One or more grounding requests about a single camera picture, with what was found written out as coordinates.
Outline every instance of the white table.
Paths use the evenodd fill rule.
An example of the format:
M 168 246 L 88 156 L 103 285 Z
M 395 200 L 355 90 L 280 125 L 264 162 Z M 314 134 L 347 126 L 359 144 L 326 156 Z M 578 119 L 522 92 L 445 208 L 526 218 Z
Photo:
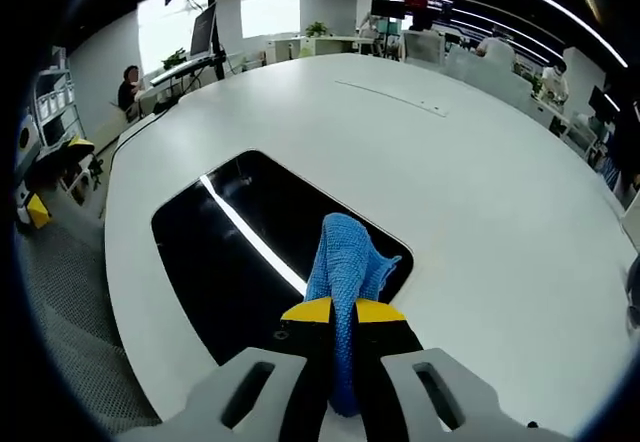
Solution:
M 364 37 L 350 37 L 342 35 L 324 35 L 321 37 L 291 37 L 287 39 L 274 39 L 267 41 L 266 57 L 267 64 L 284 62 L 289 60 L 289 49 L 291 48 L 291 58 L 297 59 L 300 51 L 304 50 L 307 56 L 341 54 L 349 52 L 353 44 L 358 44 L 358 50 L 363 45 L 371 45 L 374 39 Z
M 479 90 L 343 54 L 188 94 L 116 154 L 105 228 L 111 301 L 162 419 L 216 364 L 174 294 L 151 217 L 248 148 L 411 248 L 415 266 L 393 305 L 425 348 L 493 385 L 516 420 L 575 434 L 610 394 L 631 351 L 623 277 L 636 252 L 604 181 Z M 322 439 L 363 440 L 359 419 L 329 413 Z

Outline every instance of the potted plant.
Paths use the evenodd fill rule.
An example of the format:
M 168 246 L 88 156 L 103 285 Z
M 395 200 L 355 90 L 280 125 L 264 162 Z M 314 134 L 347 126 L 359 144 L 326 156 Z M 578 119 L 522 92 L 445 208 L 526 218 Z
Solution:
M 306 30 L 307 37 L 320 37 L 322 35 L 326 35 L 327 32 L 327 26 L 324 25 L 324 23 L 317 21 L 307 27 Z
M 164 67 L 164 70 L 169 70 L 170 68 L 175 67 L 176 65 L 180 65 L 186 61 L 187 61 L 187 56 L 185 55 L 185 50 L 183 48 L 180 48 L 176 50 L 173 54 L 171 54 L 169 57 L 167 57 L 165 60 L 163 60 L 162 65 Z

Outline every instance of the blue microfiber towel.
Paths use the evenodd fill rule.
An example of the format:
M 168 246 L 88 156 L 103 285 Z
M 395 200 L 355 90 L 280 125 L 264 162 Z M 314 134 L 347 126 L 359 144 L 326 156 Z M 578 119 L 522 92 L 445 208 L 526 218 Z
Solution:
M 371 243 L 367 229 L 344 214 L 322 222 L 320 245 L 309 276 L 305 300 L 331 296 L 336 343 L 331 405 L 345 417 L 358 414 L 353 392 L 351 319 L 356 298 L 378 300 L 387 277 L 401 259 L 387 259 Z

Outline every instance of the display screen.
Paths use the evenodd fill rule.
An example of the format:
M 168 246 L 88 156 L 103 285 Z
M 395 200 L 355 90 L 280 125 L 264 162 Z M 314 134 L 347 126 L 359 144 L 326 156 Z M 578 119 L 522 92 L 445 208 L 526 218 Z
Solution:
M 402 257 L 380 293 L 390 302 L 413 267 L 409 249 L 261 152 L 240 154 L 158 209 L 151 225 L 165 270 L 218 364 L 265 346 L 281 315 L 302 302 L 333 212 L 359 220 L 385 257 Z

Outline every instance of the large white conference table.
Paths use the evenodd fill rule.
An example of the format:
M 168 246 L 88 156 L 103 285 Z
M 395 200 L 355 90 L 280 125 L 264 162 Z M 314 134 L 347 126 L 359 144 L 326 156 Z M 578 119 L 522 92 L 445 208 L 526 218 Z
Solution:
M 604 181 L 511 106 L 442 74 L 342 54 L 303 58 L 186 95 L 123 134 L 105 251 L 127 356 L 161 419 L 216 363 L 151 231 L 166 201 L 255 148 L 408 245 L 393 300 L 424 348 L 498 392 L 514 419 L 577 434 L 627 367 L 625 273 L 636 251 Z M 321 440 L 363 440 L 327 412 Z

